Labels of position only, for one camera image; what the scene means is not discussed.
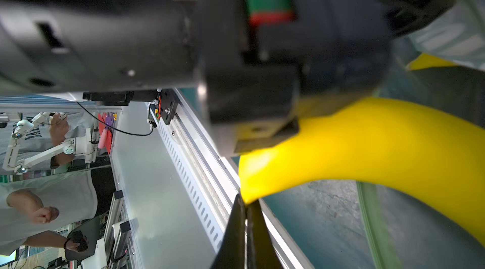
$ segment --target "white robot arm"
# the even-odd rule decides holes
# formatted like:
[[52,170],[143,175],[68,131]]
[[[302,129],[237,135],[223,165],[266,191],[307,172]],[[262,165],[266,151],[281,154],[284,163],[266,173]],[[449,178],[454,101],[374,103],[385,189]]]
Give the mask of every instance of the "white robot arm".
[[[50,160],[52,157],[61,153],[85,155],[85,163],[95,161],[95,143],[92,143],[91,129],[89,128],[86,129],[86,136],[84,137],[66,139],[60,145],[40,152],[33,157],[28,157],[26,159],[17,161],[18,151],[20,149],[21,142],[25,139],[25,135],[39,125],[50,124],[48,121],[51,120],[52,115],[53,114],[50,112],[41,112],[36,115],[32,121],[20,120],[17,122],[5,154],[5,159],[3,161],[4,170],[14,171],[16,174],[21,175],[26,173],[33,165],[45,160]],[[60,113],[61,119],[65,119],[66,117],[67,115],[65,113]]]

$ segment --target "yellow plastic piece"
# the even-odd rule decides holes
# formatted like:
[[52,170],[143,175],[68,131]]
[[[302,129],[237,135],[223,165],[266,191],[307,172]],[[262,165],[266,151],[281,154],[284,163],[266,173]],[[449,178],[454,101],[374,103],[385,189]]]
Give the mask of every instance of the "yellow plastic piece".
[[457,63],[440,59],[429,55],[427,53],[421,53],[415,60],[409,63],[409,70],[419,70],[431,67],[452,67],[459,66]]
[[444,112],[366,98],[300,133],[240,157],[246,204],[319,179],[353,179],[407,193],[485,246],[485,130]]

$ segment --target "black cable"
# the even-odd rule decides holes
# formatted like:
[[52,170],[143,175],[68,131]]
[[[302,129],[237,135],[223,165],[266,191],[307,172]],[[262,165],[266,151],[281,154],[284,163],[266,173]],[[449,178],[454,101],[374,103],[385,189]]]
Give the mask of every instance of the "black cable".
[[153,128],[154,128],[154,127],[153,127],[153,125],[152,125],[152,124],[150,124],[150,126],[151,126],[151,131],[150,131],[150,133],[148,133],[148,134],[130,133],[130,132],[126,132],[126,131],[123,131],[123,130],[120,130],[120,129],[116,129],[116,128],[114,128],[113,126],[109,126],[108,124],[106,124],[105,122],[103,122],[102,120],[100,120],[99,118],[97,118],[96,116],[94,116],[92,113],[90,113],[90,112],[88,111],[88,109],[84,108],[84,106],[83,106],[83,105],[81,105],[79,102],[76,102],[76,104],[78,104],[78,105],[79,105],[79,107],[83,108],[83,109],[84,109],[84,111],[86,111],[86,112],[87,112],[89,115],[91,115],[92,117],[94,117],[96,120],[98,120],[99,122],[101,122],[101,123],[105,124],[105,125],[106,125],[106,127],[109,127],[109,128],[111,128],[111,129],[116,130],[116,131],[119,131],[119,132],[121,132],[121,133],[124,133],[124,134],[129,134],[129,135],[135,135],[135,136],[137,136],[137,137],[146,137],[146,136],[149,136],[150,134],[152,134],[152,132],[153,132]]
[[[20,258],[22,257],[22,255],[23,255],[24,253],[25,253],[25,254],[27,254],[27,251],[28,251],[28,250],[29,250],[28,248],[25,248],[25,249],[24,249],[24,251],[22,251],[22,254],[21,254],[19,257],[18,257],[18,260],[17,260],[17,262],[15,263],[15,266],[12,266],[14,269],[15,269],[15,268],[17,268],[18,262],[20,261]],[[25,258],[25,263],[24,263],[24,264],[23,264],[23,265],[20,267],[20,269],[21,269],[21,268],[23,268],[23,267],[25,266],[25,264],[26,264],[26,263],[27,263],[27,257]]]

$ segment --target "red stripe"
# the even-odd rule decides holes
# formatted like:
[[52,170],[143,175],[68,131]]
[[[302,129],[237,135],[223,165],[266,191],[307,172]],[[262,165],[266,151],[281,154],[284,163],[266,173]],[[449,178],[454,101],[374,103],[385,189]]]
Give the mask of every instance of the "red stripe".
[[282,23],[290,22],[295,19],[295,14],[291,11],[288,12],[264,12],[253,14],[249,18],[249,23],[252,26],[258,26],[262,23]]

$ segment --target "black object in hand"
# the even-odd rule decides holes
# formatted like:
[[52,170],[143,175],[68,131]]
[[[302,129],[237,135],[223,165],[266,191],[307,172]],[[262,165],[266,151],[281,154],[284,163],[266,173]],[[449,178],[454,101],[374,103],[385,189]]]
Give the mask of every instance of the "black object in hand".
[[81,231],[78,230],[71,233],[71,240],[74,243],[79,243],[78,252],[83,252],[86,249],[88,249],[88,243],[84,239],[84,236]]

